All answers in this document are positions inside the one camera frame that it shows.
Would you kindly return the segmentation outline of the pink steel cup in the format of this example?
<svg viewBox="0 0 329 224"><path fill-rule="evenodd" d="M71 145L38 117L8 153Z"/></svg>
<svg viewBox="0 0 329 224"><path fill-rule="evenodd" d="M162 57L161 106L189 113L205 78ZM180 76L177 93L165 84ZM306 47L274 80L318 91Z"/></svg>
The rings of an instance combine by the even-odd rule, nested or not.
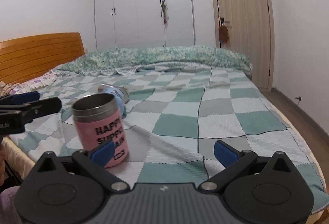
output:
<svg viewBox="0 0 329 224"><path fill-rule="evenodd" d="M72 110L84 149L92 150L104 142L113 141L115 154L104 168L123 162L129 149L121 112L114 96L108 93L89 95L76 101Z"/></svg>

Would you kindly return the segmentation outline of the blue steel cup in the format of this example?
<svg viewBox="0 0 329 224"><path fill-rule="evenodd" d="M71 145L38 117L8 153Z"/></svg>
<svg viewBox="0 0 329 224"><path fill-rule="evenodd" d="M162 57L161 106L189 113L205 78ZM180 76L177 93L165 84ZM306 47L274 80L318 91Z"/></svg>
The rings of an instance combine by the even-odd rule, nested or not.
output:
<svg viewBox="0 0 329 224"><path fill-rule="evenodd" d="M122 118L126 116L126 104L130 100L127 88L111 84L101 84L98 86L98 92L112 94L120 109Z"/></svg>

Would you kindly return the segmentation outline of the beige room door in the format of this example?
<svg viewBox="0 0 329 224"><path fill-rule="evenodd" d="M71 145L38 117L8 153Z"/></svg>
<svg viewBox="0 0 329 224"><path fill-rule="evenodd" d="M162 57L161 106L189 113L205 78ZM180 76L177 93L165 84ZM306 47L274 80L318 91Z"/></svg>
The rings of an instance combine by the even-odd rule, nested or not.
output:
<svg viewBox="0 0 329 224"><path fill-rule="evenodd" d="M274 67L274 20L271 0L213 0L215 28L227 27L228 41L217 47L246 55L252 82L270 90Z"/></svg>

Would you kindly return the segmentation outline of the floral pillow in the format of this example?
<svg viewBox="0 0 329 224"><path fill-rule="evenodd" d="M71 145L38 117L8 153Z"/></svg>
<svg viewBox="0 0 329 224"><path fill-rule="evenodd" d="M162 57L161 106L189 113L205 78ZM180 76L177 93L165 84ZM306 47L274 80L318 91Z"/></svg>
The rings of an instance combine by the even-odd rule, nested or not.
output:
<svg viewBox="0 0 329 224"><path fill-rule="evenodd" d="M1 82L1 96L22 94L32 92L44 88L57 80L59 75L53 70L45 73L44 75L28 80L23 83L4 83Z"/></svg>

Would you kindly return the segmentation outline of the orange wooden headboard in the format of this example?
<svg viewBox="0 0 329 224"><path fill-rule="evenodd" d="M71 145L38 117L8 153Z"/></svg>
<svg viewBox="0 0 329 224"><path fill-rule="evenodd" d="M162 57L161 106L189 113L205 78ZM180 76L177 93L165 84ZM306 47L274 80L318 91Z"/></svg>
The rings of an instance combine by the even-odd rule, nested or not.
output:
<svg viewBox="0 0 329 224"><path fill-rule="evenodd" d="M53 33L1 42L2 82L23 83L85 54L79 33Z"/></svg>

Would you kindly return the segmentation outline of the checkered teal bed blanket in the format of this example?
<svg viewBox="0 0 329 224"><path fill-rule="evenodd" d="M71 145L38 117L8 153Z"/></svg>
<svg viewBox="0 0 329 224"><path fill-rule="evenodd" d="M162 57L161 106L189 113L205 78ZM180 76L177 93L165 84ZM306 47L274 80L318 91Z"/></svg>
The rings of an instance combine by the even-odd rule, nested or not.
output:
<svg viewBox="0 0 329 224"><path fill-rule="evenodd" d="M194 182L222 170L214 156L221 139L238 150L270 157L285 152L309 185L313 212L328 206L319 166L305 140L241 71L232 69L141 70L129 76L62 77L40 91L57 97L62 110L34 120L11 140L33 161L47 150L69 156L81 148L72 104L103 84L127 88L123 127L128 157L110 169L136 182Z"/></svg>

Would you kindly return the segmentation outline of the white wardrobe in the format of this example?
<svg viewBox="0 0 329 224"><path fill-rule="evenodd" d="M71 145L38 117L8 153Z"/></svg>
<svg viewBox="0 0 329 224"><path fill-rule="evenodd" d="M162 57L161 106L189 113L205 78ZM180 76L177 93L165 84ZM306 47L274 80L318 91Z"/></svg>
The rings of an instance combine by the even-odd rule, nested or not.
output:
<svg viewBox="0 0 329 224"><path fill-rule="evenodd" d="M94 0L97 51L194 45L192 0L166 3L167 28L161 18L160 0Z"/></svg>

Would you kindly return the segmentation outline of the hanging ornament on wardrobe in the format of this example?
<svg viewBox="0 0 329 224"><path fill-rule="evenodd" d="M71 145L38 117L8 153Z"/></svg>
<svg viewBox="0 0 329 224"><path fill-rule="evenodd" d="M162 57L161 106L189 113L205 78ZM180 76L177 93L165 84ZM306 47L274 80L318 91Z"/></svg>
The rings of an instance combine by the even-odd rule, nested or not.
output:
<svg viewBox="0 0 329 224"><path fill-rule="evenodd" d="M163 25L165 28L167 28L169 17L168 17L168 7L166 0L160 0L160 4L161 4L161 18L163 20Z"/></svg>

